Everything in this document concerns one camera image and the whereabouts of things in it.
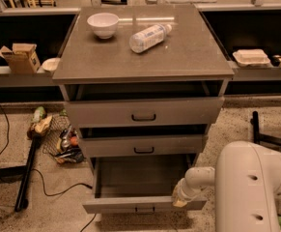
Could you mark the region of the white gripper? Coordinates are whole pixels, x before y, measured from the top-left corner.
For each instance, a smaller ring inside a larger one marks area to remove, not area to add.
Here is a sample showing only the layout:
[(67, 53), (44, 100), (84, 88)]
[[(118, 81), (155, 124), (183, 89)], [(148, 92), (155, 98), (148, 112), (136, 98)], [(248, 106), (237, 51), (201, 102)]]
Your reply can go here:
[(173, 206), (182, 208), (187, 205), (185, 201), (192, 201), (199, 193), (198, 188), (190, 187), (185, 178), (181, 178), (173, 190), (172, 196), (175, 200)]

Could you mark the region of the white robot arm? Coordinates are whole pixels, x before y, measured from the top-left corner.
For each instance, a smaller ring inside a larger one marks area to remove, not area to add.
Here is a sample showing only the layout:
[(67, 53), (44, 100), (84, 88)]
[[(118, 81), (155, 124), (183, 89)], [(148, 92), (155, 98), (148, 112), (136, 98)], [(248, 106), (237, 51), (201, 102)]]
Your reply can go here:
[(246, 141), (226, 145), (216, 166), (191, 167), (173, 190), (184, 207), (214, 187), (216, 232), (281, 232), (275, 199), (281, 195), (281, 153)]

